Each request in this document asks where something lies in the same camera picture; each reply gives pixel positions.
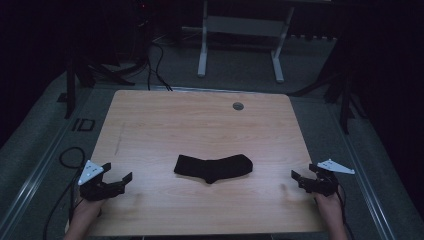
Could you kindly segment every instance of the black sock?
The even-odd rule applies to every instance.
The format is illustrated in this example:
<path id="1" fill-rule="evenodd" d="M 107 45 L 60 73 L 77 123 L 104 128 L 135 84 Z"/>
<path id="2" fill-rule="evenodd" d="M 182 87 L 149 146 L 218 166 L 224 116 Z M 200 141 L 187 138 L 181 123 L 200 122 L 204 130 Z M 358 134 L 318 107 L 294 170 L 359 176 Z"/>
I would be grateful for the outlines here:
<path id="1" fill-rule="evenodd" d="M 252 172 L 253 163 L 243 154 L 218 160 L 201 160 L 180 155 L 174 172 L 177 174 L 202 178 L 208 184 L 219 179 L 235 178 Z"/>

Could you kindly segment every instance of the cable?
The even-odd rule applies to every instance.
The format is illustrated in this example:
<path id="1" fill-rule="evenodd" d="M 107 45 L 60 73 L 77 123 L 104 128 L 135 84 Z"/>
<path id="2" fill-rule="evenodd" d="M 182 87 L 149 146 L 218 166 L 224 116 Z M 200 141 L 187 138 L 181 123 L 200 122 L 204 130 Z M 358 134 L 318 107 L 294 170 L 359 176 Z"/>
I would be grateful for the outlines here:
<path id="1" fill-rule="evenodd" d="M 75 204 L 75 207 L 74 207 L 74 209 L 76 209 L 77 207 L 78 207 L 78 205 L 80 205 L 80 203 L 82 203 L 82 201 L 84 201 L 85 199 L 84 198 L 82 198 L 77 204 Z"/>
<path id="2" fill-rule="evenodd" d="M 119 69 L 119 70 L 111 70 L 109 69 L 109 67 L 105 66 L 106 68 L 109 69 L 109 71 L 111 71 L 114 74 L 117 74 L 120 77 L 123 77 L 125 79 L 134 77 L 140 73 L 142 73 L 144 71 L 144 69 L 146 69 L 147 66 L 147 62 L 139 59 L 133 66 L 124 68 L 124 69 Z M 90 70 L 92 71 L 92 73 L 95 75 L 95 78 L 97 80 L 104 80 L 104 79 L 108 79 L 107 77 L 104 77 L 104 74 L 100 71 L 98 71 L 97 69 L 90 67 Z"/>
<path id="3" fill-rule="evenodd" d="M 343 195 L 344 195 L 344 199 L 342 198 L 342 196 L 340 195 L 340 192 L 337 190 L 336 194 L 337 197 L 339 198 L 339 201 L 341 203 L 341 209 L 342 209 L 342 219 L 343 219 L 343 223 L 346 226 L 347 231 L 349 232 L 350 238 L 352 240 L 355 240 L 355 236 L 353 235 L 353 231 L 350 228 L 349 224 L 346 221 L 346 212 L 345 212 L 345 207 L 346 207 L 346 191 L 344 190 L 343 186 L 341 184 L 339 184 L 340 188 L 343 190 Z"/>
<path id="4" fill-rule="evenodd" d="M 63 156 L 71 150 L 78 150 L 78 151 L 81 152 L 81 163 L 78 166 L 69 165 L 69 164 L 65 163 L 64 160 L 63 160 Z M 74 204 L 73 204 L 73 201 L 74 201 L 74 186 L 75 186 L 76 179 L 78 178 L 78 176 L 81 175 L 82 169 L 84 168 L 84 163 L 85 163 L 85 152 L 84 152 L 84 150 L 80 147 L 70 147 L 60 154 L 59 162 L 65 168 L 76 169 L 76 172 L 75 172 L 74 176 L 72 177 L 72 180 L 68 183 L 68 185 L 65 187 L 63 192 L 60 194 L 59 199 L 54 204 L 52 210 L 50 211 L 50 213 L 49 213 L 49 215 L 46 219 L 46 222 L 44 223 L 44 229 L 43 229 L 43 239 L 44 240 L 47 240 L 48 227 L 49 227 L 50 220 L 53 216 L 53 213 L 55 212 L 57 206 L 60 204 L 60 202 L 62 201 L 62 199 L 64 198 L 64 196 L 68 192 L 68 190 L 70 190 L 69 222 L 72 220 L 72 214 L 73 214 L 75 207 L 77 207 L 82 202 L 82 200 L 81 200 L 74 207 Z"/>
<path id="5" fill-rule="evenodd" d="M 150 91 L 150 77 L 151 77 L 151 74 L 154 73 L 157 79 L 159 80 L 159 82 L 161 82 L 162 85 L 164 85 L 168 91 L 173 91 L 172 87 L 168 83 L 166 83 L 165 80 L 159 75 L 159 65 L 163 59 L 163 48 L 157 43 L 152 43 L 152 45 L 159 48 L 161 51 L 161 54 L 160 54 L 158 63 L 156 64 L 155 70 L 152 69 L 150 58 L 149 57 L 147 58 L 147 65 L 149 66 L 149 75 L 147 76 L 147 89 Z"/>
<path id="6" fill-rule="evenodd" d="M 136 45 L 136 41 L 137 41 L 137 27 L 136 27 L 136 25 L 133 26 L 133 36 L 134 36 L 133 47 L 132 47 L 132 50 L 131 50 L 131 55 L 129 57 L 129 60 L 132 59 L 132 57 L 134 56 L 134 52 L 135 52 L 135 45 Z"/>

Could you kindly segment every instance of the hand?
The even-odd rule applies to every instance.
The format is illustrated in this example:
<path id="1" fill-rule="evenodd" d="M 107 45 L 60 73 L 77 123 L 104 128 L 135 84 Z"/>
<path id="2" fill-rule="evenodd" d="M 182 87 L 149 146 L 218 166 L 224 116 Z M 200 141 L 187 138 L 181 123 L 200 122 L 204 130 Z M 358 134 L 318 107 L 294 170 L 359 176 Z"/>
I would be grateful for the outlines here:
<path id="1" fill-rule="evenodd" d="M 343 223 L 342 203 L 336 193 L 328 197 L 312 193 L 318 203 L 318 209 L 322 219 L 326 223 L 330 240 L 347 240 L 346 230 Z"/>
<path id="2" fill-rule="evenodd" d="M 106 200 L 82 202 L 74 209 L 74 215 L 64 240 L 82 240 L 86 237 L 91 224 L 96 220 Z"/>

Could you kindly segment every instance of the metal frame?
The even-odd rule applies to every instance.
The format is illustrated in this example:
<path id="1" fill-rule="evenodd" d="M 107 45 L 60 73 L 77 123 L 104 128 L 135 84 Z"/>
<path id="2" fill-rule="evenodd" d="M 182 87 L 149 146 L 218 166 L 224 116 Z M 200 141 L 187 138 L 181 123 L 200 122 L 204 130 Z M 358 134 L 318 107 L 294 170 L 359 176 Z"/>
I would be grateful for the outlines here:
<path id="1" fill-rule="evenodd" d="M 208 1 L 203 1 L 203 26 L 202 26 L 202 48 L 200 50 L 199 68 L 197 75 L 206 75 L 206 63 L 208 58 L 207 35 L 208 32 L 223 32 L 244 35 L 278 37 L 279 42 L 271 51 L 271 60 L 274 66 L 276 81 L 284 82 L 281 69 L 280 54 L 284 40 L 287 36 L 290 21 L 293 16 L 294 7 L 290 7 L 285 21 L 271 21 L 258 19 L 244 19 L 221 16 L 208 16 Z"/>

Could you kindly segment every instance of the round hole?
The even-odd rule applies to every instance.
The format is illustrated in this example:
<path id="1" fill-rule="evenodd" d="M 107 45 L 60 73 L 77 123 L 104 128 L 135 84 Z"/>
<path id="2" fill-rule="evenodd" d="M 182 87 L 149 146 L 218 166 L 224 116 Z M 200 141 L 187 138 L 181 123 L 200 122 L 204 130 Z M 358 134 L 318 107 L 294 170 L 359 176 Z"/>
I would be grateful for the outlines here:
<path id="1" fill-rule="evenodd" d="M 234 108 L 235 110 L 237 110 L 237 111 L 240 111 L 240 110 L 243 110 L 244 105 L 243 105 L 243 103 L 235 102 L 235 103 L 233 104 L 233 108 Z"/>

